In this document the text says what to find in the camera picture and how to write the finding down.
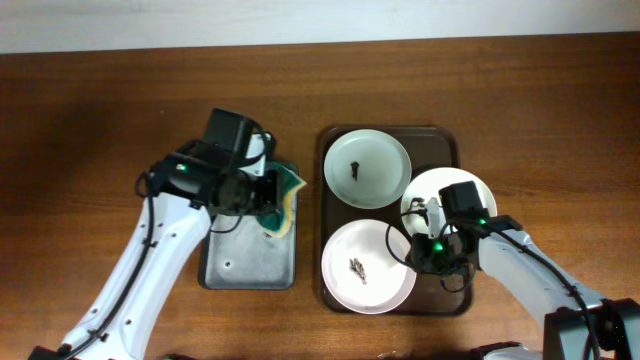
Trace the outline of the white plate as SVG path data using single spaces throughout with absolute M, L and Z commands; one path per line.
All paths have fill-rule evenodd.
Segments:
M 416 233 L 437 236 L 446 219 L 439 191 L 455 183 L 473 181 L 476 185 L 482 206 L 491 217 L 497 215 L 497 205 L 489 187 L 477 176 L 462 169 L 441 167 L 418 175 L 407 187 L 401 200 L 401 213 L 414 210 L 427 210 L 427 218 L 417 214 L 402 217 L 402 223 L 408 235 Z

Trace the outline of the green yellow sponge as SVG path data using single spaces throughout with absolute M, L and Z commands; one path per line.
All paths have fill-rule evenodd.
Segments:
M 267 215 L 257 216 L 256 221 L 267 235 L 282 238 L 293 225 L 294 200 L 297 193 L 307 183 L 295 170 L 283 163 L 270 162 L 267 164 L 267 170 L 273 170 L 279 177 L 278 183 L 282 193 L 277 196 L 279 203 L 276 205 L 276 210 Z

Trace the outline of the pink plate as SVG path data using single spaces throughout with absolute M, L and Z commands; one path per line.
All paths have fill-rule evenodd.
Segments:
M 417 273 L 398 261 L 409 249 L 406 237 L 385 222 L 349 222 L 330 236 L 323 250 L 324 285 L 353 312 L 390 312 L 407 299 L 416 283 Z

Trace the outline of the pale green plate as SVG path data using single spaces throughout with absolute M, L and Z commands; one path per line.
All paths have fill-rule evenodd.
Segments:
M 333 194 L 360 209 L 386 207 L 403 195 L 412 176 L 405 147 L 373 129 L 349 131 L 329 146 L 323 174 Z

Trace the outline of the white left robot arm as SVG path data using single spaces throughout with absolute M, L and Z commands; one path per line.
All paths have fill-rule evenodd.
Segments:
M 100 294 L 56 350 L 34 359 L 141 359 L 157 317 L 191 253 L 222 216 L 273 214 L 282 177 L 270 169 L 276 142 L 246 146 L 191 140 L 143 172 L 136 228 Z

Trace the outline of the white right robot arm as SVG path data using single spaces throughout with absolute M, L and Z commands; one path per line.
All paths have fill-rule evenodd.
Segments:
M 546 256 L 513 218 L 457 218 L 450 236 L 415 234 L 406 257 L 417 273 L 473 278 L 482 271 L 501 283 L 543 328 L 543 349 L 501 342 L 471 350 L 474 359 L 616 359 L 639 356 L 639 305 L 611 300 L 585 286 Z

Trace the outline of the small black soapy tray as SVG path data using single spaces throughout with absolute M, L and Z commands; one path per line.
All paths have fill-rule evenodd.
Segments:
M 295 170 L 293 163 L 283 163 Z M 215 215 L 203 241 L 198 282 L 207 290 L 286 290 L 295 281 L 297 196 L 286 235 L 265 233 L 257 216 Z

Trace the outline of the brown serving tray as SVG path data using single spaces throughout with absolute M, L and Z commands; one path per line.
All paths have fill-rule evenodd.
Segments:
M 421 173 L 440 167 L 459 166 L 458 148 L 453 135 L 444 128 L 433 126 L 379 126 L 399 141 L 407 151 L 414 177 Z M 330 236 L 341 226 L 355 220 L 374 219 L 392 225 L 405 237 L 409 235 L 401 213 L 401 202 L 373 210 L 358 209 L 345 204 L 333 194 L 326 183 L 319 187 L 319 236 L 316 258 L 320 259 L 322 251 Z M 463 292 L 449 293 L 434 275 L 419 274 L 416 284 L 397 308 L 389 313 L 395 316 L 417 317 L 455 317 L 464 314 L 472 305 L 474 289 L 469 286 Z

